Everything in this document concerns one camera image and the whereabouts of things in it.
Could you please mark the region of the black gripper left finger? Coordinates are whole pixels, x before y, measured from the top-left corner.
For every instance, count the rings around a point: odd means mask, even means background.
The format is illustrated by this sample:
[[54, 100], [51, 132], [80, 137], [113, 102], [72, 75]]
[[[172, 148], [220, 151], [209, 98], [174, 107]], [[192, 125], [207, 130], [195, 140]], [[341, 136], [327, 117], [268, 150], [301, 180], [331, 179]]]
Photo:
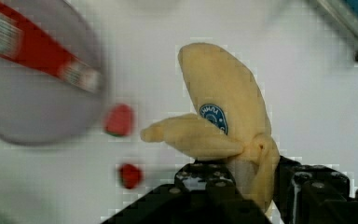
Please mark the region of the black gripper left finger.
[[223, 163], [195, 162], [101, 224], [272, 224]]

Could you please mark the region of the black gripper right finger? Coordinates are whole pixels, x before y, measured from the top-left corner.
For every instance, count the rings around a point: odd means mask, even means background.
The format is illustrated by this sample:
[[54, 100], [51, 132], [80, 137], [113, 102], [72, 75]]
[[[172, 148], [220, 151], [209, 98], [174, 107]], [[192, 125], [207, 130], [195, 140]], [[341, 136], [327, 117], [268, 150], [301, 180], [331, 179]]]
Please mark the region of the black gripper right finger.
[[358, 190], [351, 181], [323, 165], [303, 165], [280, 158], [273, 202], [285, 224], [358, 224]]

